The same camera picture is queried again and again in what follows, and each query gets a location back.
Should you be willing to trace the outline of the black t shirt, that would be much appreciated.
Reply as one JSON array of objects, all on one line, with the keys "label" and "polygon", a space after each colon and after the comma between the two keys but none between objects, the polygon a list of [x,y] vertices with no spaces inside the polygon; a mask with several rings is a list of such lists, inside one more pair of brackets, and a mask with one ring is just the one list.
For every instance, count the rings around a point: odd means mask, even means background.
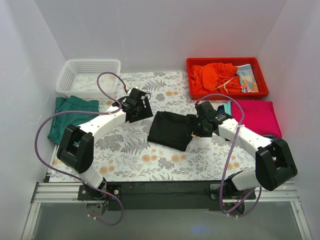
[{"label": "black t shirt", "polygon": [[193,126],[189,116],[158,111],[153,119],[147,141],[185,152],[192,140]]}]

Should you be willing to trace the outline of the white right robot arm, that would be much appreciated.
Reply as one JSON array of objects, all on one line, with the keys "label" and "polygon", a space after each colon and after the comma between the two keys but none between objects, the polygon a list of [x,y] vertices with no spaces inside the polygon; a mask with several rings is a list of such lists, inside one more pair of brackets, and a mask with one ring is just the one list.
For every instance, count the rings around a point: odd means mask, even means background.
[{"label": "white right robot arm", "polygon": [[193,134],[197,137],[220,136],[235,140],[255,160],[255,168],[230,176],[226,186],[227,195],[237,199],[247,189],[262,187],[273,191],[298,174],[288,143],[281,139],[270,139],[241,126],[227,113],[214,110],[209,101],[196,103],[197,114],[192,115]]}]

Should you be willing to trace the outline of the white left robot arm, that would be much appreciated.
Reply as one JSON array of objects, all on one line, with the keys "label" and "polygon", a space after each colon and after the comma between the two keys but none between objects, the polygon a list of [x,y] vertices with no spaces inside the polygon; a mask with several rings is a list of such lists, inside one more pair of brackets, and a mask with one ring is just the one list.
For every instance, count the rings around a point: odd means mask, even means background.
[{"label": "white left robot arm", "polygon": [[96,141],[126,122],[133,123],[152,117],[149,97],[149,93],[134,87],[102,115],[78,126],[70,124],[64,130],[57,158],[73,169],[81,181],[90,185],[89,194],[95,200],[103,199],[107,193],[103,185],[106,180],[93,166]]}]

